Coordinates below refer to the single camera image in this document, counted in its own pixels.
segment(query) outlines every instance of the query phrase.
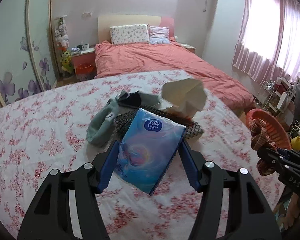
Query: pillow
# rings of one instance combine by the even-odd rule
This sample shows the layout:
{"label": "pillow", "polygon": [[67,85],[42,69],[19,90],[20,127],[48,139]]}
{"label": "pillow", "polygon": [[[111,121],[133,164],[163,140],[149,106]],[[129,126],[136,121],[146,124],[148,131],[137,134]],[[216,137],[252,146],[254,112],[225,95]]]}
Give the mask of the pillow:
{"label": "pillow", "polygon": [[110,37],[113,45],[150,42],[147,24],[110,27]]}
{"label": "pillow", "polygon": [[150,44],[170,44],[170,41],[167,38],[151,38],[150,37]]}
{"label": "pillow", "polygon": [[149,26],[150,38],[169,38],[169,27]]}

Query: nightstand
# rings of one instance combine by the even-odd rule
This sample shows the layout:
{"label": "nightstand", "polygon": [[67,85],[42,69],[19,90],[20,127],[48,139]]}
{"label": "nightstand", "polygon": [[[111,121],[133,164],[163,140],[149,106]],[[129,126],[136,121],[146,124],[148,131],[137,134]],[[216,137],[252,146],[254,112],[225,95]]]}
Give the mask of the nightstand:
{"label": "nightstand", "polygon": [[188,44],[185,44],[185,43],[180,43],[180,45],[181,45],[182,47],[184,47],[185,49],[189,50],[190,52],[195,53],[195,50],[196,50],[195,47],[192,47],[192,46],[190,46],[190,45],[188,45]]}
{"label": "nightstand", "polygon": [[96,65],[95,63],[96,55],[94,52],[94,47],[88,50],[82,50],[80,53],[74,54],[71,57],[72,57],[72,64],[74,66],[74,69],[76,69],[77,66],[83,63],[91,64],[93,66]]}

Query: cardboard piece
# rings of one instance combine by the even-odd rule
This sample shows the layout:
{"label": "cardboard piece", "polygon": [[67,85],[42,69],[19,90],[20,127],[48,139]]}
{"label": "cardboard piece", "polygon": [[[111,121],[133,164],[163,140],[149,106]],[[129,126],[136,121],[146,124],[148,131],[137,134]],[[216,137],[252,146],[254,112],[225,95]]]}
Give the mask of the cardboard piece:
{"label": "cardboard piece", "polygon": [[200,80],[188,78],[165,83],[162,87],[162,98],[173,106],[169,109],[186,118],[194,117],[202,111],[207,95]]}

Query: vinda logo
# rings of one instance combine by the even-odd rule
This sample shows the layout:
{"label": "vinda logo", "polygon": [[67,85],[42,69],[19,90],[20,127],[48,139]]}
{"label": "vinda logo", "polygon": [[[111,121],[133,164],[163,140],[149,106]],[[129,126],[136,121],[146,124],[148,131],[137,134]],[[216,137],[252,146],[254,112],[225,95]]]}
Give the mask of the vinda logo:
{"label": "vinda logo", "polygon": [[149,119],[145,121],[145,129],[148,131],[159,132],[162,128],[162,123],[158,119]]}

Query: wall outlet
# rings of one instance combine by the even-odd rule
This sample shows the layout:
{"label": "wall outlet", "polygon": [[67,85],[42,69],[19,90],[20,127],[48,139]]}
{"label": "wall outlet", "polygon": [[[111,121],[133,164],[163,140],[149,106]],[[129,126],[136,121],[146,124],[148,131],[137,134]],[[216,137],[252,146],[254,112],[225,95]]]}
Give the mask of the wall outlet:
{"label": "wall outlet", "polygon": [[92,16],[92,12],[85,12],[82,14],[82,17],[91,17]]}

